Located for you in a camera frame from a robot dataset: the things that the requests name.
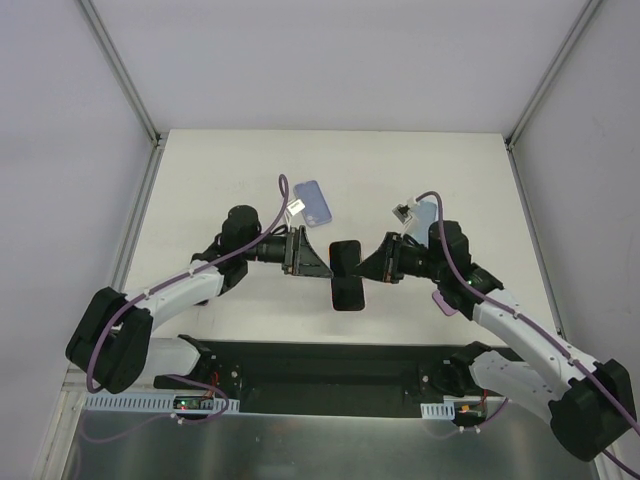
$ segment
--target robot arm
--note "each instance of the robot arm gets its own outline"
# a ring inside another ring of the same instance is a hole
[[[208,384],[211,358],[205,347],[185,335],[170,339],[151,338],[153,331],[187,308],[205,304],[235,287],[247,274],[248,261],[279,263],[286,275],[332,276],[329,267],[311,247],[304,227],[268,235],[242,255],[204,268],[247,245],[260,235],[260,231],[255,209],[246,205],[234,207],[215,241],[204,252],[194,254],[188,268],[157,282],[154,287],[125,293],[109,287],[98,291],[67,345],[67,358],[87,372],[108,322],[128,302],[142,296],[142,300],[129,308],[114,325],[116,328],[109,332],[97,357],[94,379],[111,393],[126,390],[140,377],[168,374],[183,375]]]
[[[405,206],[400,213],[409,210],[411,207]],[[584,371],[597,378],[635,420],[627,370],[615,360],[599,363],[532,321],[498,279],[472,263],[469,240],[460,226],[442,221],[442,227],[444,243],[438,223],[431,224],[428,239],[420,242],[388,232],[378,250],[354,273],[385,283],[398,283],[404,275],[432,280],[449,307],[494,333],[522,361],[508,361],[490,347],[474,342],[433,372],[430,385],[459,397],[477,387],[505,395],[550,424],[556,438],[574,456],[592,460],[630,425]],[[557,345],[550,343],[549,337]],[[561,355],[558,346],[570,352],[570,358]]]

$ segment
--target white wall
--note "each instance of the white wall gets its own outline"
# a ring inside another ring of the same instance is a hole
[[[171,128],[508,134],[585,0],[96,0]]]
[[[150,144],[74,2],[0,2],[0,478],[31,478]]]
[[[567,334],[628,368],[636,408],[639,18],[636,0],[605,2],[515,151]],[[624,458],[640,470],[633,436],[622,442]]]

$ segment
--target smartphone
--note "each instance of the smartphone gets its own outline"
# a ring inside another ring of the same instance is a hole
[[[293,187],[293,193],[296,198],[304,203],[302,216],[310,228],[324,225],[331,221],[331,211],[324,199],[324,195],[322,195],[318,182],[310,180],[305,183],[299,183]]]
[[[362,261],[360,242],[346,240],[329,245],[329,263],[333,271],[331,301],[339,312],[358,312],[364,309],[362,278],[351,275]]]

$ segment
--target blue phone case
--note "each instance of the blue phone case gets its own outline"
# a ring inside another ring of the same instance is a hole
[[[331,221],[331,212],[318,182],[310,180],[305,183],[299,183],[293,187],[293,193],[304,203],[302,216],[310,228],[324,225]]]

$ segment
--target black smartphone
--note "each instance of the black smartphone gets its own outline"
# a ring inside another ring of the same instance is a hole
[[[361,262],[360,242],[345,240],[329,245],[331,301],[339,312],[358,312],[364,309],[362,278],[351,276],[353,268]]]

